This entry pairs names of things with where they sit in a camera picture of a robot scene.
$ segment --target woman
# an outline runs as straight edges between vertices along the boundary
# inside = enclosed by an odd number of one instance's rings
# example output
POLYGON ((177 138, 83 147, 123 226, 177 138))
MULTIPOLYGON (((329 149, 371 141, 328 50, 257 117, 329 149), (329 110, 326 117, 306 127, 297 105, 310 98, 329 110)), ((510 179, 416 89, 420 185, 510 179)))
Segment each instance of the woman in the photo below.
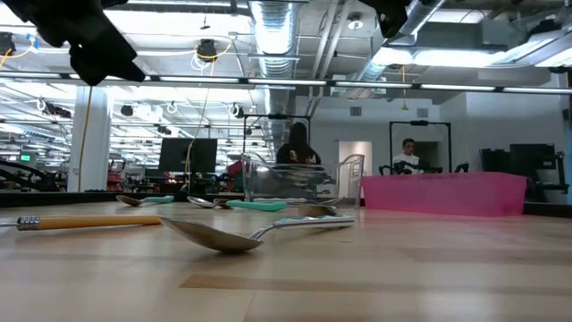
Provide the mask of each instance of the woman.
POLYGON ((288 143, 282 145, 276 154, 277 164, 320 165, 322 160, 307 144, 307 130, 303 123, 290 127, 288 143))

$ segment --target teal handle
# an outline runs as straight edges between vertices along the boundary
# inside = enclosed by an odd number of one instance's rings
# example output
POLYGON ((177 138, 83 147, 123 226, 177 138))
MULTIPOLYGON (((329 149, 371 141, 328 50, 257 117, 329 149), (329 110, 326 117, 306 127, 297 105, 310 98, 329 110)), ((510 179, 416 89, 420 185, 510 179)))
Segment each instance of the teal handle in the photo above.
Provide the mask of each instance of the teal handle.
POLYGON ((143 199, 145 202, 158 202, 158 203, 169 203, 175 199, 174 196, 164 196, 164 197, 147 197, 143 199))
POLYGON ((229 207, 236 207, 236 208, 245 208, 245 209, 254 209, 260 211, 280 211, 288 207, 288 203, 286 202, 246 202, 240 200, 231 200, 226 201, 226 206, 229 207))

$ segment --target spoon handle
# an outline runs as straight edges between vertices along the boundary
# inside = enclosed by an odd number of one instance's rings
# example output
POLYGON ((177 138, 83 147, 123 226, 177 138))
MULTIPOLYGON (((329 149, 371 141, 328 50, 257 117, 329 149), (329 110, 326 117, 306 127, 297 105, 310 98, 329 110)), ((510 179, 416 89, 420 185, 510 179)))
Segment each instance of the spoon handle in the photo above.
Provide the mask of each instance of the spoon handle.
POLYGON ((250 235, 250 239, 259 240, 262 235, 273 229, 294 229, 294 228, 335 228, 353 225, 354 217, 351 216, 319 216, 303 218, 284 218, 275 221, 271 225, 258 229, 250 235))

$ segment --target yellow handle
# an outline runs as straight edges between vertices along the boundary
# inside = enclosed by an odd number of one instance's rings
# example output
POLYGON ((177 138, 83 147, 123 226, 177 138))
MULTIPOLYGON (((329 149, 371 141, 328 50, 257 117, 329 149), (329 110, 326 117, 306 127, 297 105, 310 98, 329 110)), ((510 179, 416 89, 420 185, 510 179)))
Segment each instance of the yellow handle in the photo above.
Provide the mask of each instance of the yellow handle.
POLYGON ((42 216, 38 230, 159 224, 158 216, 42 216))

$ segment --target pink plastic container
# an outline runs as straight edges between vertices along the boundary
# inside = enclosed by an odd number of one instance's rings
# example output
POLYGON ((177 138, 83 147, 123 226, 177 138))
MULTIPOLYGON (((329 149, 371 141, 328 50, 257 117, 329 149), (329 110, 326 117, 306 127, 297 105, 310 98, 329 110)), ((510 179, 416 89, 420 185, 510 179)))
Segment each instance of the pink plastic container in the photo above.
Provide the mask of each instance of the pink plastic container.
POLYGON ((366 209, 462 216, 522 215, 526 178, 513 174, 382 175, 362 178, 366 209))

